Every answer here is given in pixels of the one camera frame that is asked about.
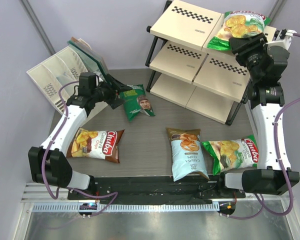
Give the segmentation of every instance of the white shelf unit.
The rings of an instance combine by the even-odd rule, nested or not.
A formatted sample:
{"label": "white shelf unit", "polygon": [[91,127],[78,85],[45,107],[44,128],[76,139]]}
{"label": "white shelf unit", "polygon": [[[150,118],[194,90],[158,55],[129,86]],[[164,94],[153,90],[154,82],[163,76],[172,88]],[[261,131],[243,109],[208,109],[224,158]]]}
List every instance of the white shelf unit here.
{"label": "white shelf unit", "polygon": [[[167,42],[149,67],[162,73],[152,94],[225,124],[250,75],[230,51],[207,48],[223,21],[221,13],[174,0],[150,29]],[[268,41],[275,32],[265,28]]]}
{"label": "white shelf unit", "polygon": [[[90,46],[82,39],[79,39],[79,41],[90,48]],[[63,114],[65,109],[58,95],[58,91],[63,85],[78,81],[80,74],[87,71],[88,70],[79,55],[73,51],[71,47],[67,46],[39,63],[37,66],[31,68],[26,73],[51,105],[60,114]],[[73,93],[74,84],[66,86],[61,91],[61,96],[67,101]],[[107,103],[105,102],[96,103],[94,109],[90,112],[88,118],[82,125],[101,112],[106,106]]]}

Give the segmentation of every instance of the dark work surface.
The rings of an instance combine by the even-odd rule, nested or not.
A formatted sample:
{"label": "dark work surface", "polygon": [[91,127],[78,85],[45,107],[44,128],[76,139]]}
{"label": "dark work surface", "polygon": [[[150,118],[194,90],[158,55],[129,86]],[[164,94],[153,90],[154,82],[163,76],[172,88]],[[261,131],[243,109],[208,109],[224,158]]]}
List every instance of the dark work surface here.
{"label": "dark work surface", "polygon": [[[143,84],[144,88],[151,74],[150,69],[110,72],[125,84]],[[166,127],[201,129],[201,141],[235,140],[253,133],[244,106],[233,124],[227,126],[148,92],[146,94],[153,107],[154,117],[139,113],[129,122],[123,106],[115,110],[107,106],[83,126],[87,130],[98,131],[125,129],[118,145],[120,164],[95,158],[68,158],[73,170],[95,177],[169,176],[172,175],[172,152]],[[60,114],[55,112],[51,129],[59,119]],[[205,150],[203,155],[207,171],[211,174],[213,159]]]}

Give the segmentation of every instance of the black and white checkered pattern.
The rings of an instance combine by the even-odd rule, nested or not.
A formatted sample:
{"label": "black and white checkered pattern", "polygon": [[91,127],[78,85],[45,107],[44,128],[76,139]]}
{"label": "black and white checkered pattern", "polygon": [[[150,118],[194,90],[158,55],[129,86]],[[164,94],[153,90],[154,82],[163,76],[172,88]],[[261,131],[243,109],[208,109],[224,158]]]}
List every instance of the black and white checkered pattern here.
{"label": "black and white checkered pattern", "polygon": [[197,59],[200,59],[200,57],[202,56],[202,54],[196,53],[194,51],[189,51],[187,49],[181,48],[179,46],[174,46],[172,44],[169,44],[167,49],[170,49],[170,50],[175,51],[177,53],[187,55],[189,57],[193,57],[193,58],[197,58]]}
{"label": "black and white checkered pattern", "polygon": [[199,15],[198,13],[194,13],[192,11],[188,11],[186,9],[183,9],[182,7],[177,7],[177,6],[174,6],[172,8],[172,11],[173,12],[176,12],[177,14],[181,14],[181,15],[184,15],[188,18],[192,18],[192,19],[196,19],[198,21],[202,21],[204,23],[212,23],[212,21],[214,20],[213,18],[210,18],[210,17],[207,17],[207,16],[203,16],[203,15]]}
{"label": "black and white checkered pattern", "polygon": [[225,63],[223,61],[219,61],[217,59],[214,59],[214,58],[211,58],[210,60],[210,63],[211,64],[214,64],[220,68],[224,68],[224,69],[227,69],[229,71],[232,71],[234,73],[237,73],[237,74],[242,74],[243,76],[247,75],[247,70],[243,69],[243,68],[240,68],[240,67],[236,67],[236,66],[232,66],[228,63]]}

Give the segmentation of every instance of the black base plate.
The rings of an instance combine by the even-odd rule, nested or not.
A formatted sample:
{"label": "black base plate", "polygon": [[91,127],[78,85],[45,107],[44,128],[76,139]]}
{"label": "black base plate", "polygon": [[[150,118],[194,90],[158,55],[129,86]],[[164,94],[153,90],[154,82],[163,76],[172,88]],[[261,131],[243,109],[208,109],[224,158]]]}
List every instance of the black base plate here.
{"label": "black base plate", "polygon": [[[234,192],[238,199],[245,198],[244,193],[235,189],[218,189],[218,176],[186,176],[174,182],[171,176],[146,177],[96,177],[98,195],[118,192],[113,204],[121,205],[196,205],[210,204],[211,199],[230,199]],[[87,200],[81,194],[68,194],[69,200]],[[101,199],[107,204],[111,198]]]}

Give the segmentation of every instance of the green chip bag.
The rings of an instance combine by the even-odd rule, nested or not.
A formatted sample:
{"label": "green chip bag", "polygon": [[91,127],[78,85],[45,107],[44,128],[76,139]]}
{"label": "green chip bag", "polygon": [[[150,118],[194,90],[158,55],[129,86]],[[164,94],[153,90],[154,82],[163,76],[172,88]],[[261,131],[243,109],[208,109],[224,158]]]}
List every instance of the green chip bag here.
{"label": "green chip bag", "polygon": [[259,159],[253,135],[226,141],[204,141],[204,148],[213,157],[213,175],[230,169],[256,167]]}
{"label": "green chip bag", "polygon": [[229,39],[248,38],[263,33],[270,18],[253,11],[227,11],[224,13],[222,28],[210,40],[208,49],[229,51]]}
{"label": "green chip bag", "polygon": [[132,121],[138,113],[152,117],[155,116],[152,106],[147,99],[144,86],[142,84],[128,86],[131,87],[132,90],[120,93],[120,98],[125,100],[123,107],[128,120]]}

